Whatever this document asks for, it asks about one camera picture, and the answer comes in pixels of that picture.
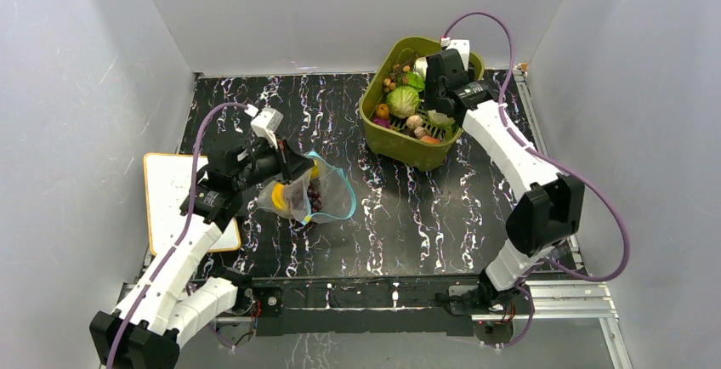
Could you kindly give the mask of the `dark red grape bunch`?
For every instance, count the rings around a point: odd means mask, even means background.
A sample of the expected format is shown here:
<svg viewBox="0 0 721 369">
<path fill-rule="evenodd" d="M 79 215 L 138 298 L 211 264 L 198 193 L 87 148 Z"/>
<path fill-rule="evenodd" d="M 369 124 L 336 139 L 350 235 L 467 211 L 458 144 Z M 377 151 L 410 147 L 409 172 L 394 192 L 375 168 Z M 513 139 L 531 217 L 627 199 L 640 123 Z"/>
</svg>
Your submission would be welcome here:
<svg viewBox="0 0 721 369">
<path fill-rule="evenodd" d="M 295 213 L 317 213 L 322 209 L 321 182 L 312 179 L 302 191 L 302 185 L 295 184 L 286 188 L 289 207 Z"/>
</svg>

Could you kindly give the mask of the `yellow banana bunch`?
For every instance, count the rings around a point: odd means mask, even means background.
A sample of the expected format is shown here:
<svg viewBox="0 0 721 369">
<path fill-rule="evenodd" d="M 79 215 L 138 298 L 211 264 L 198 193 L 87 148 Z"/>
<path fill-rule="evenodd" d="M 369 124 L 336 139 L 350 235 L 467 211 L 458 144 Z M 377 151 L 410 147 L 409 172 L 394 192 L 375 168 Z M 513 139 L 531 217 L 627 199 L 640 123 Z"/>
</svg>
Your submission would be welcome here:
<svg viewBox="0 0 721 369">
<path fill-rule="evenodd" d="M 302 191 L 305 191 L 308 183 L 312 179 L 319 179 L 319 177 L 319 162 L 315 161 L 315 166 L 311 170 L 306 172 L 302 178 L 297 179 L 289 184 L 282 184 L 275 181 L 272 184 L 269 184 L 266 188 L 266 191 L 270 194 L 270 208 L 274 211 L 277 211 L 279 214 L 281 214 L 287 219 L 303 219 L 307 213 L 295 213 L 290 209 L 286 188 L 295 184 L 301 184 L 303 186 Z"/>
</svg>

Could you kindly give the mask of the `clear zip bag blue zipper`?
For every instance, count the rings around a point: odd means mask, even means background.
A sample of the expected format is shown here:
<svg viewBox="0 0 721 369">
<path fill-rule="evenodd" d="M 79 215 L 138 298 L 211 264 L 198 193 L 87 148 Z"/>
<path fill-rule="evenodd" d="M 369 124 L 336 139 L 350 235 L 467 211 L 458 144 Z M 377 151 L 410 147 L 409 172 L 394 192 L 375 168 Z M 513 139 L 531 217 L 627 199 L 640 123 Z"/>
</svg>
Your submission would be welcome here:
<svg viewBox="0 0 721 369">
<path fill-rule="evenodd" d="M 307 213 L 303 219 L 288 220 L 306 225 L 309 223 L 326 224 L 349 219 L 356 209 L 356 196 L 343 170 L 329 164 L 315 151 L 308 152 L 307 156 L 313 159 L 314 162 L 319 162 L 322 209 L 317 213 Z M 256 201 L 257 207 L 265 212 L 274 213 L 287 219 L 270 208 L 270 194 L 266 191 L 266 188 L 274 181 L 270 181 L 260 191 Z"/>
</svg>

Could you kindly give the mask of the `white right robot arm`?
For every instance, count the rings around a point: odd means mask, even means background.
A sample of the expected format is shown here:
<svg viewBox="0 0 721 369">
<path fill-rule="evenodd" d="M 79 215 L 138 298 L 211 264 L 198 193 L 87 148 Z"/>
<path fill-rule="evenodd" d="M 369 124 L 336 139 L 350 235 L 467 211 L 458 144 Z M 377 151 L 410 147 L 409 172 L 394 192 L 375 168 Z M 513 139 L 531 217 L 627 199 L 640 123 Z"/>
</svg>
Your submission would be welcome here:
<svg viewBox="0 0 721 369">
<path fill-rule="evenodd" d="M 507 239 L 477 286 L 449 287 L 436 298 L 453 315 L 502 312 L 532 269 L 578 231 L 584 184 L 534 156 L 533 144 L 505 117 L 500 100 L 483 81 L 472 80 L 466 53 L 445 48 L 414 67 L 423 75 L 424 107 L 453 119 L 482 146 L 516 200 L 505 222 Z"/>
</svg>

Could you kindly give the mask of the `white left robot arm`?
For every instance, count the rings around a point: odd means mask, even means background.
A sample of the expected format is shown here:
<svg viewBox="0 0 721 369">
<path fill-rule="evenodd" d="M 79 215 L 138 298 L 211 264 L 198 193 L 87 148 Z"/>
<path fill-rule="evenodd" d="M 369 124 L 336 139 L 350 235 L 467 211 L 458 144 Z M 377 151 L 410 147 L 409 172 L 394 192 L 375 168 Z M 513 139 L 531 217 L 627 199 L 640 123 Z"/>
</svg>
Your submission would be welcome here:
<svg viewBox="0 0 721 369">
<path fill-rule="evenodd" d="M 246 190 L 269 179 L 289 184 L 315 166 L 284 139 L 213 152 L 203 167 L 199 152 L 194 151 L 189 193 L 179 208 L 182 231 L 110 313 L 100 311 L 91 320 L 89 331 L 106 368 L 173 368 L 185 344 L 217 315 L 247 313 L 253 290 L 231 274 L 212 277 L 188 294 L 190 278 L 246 206 Z"/>
</svg>

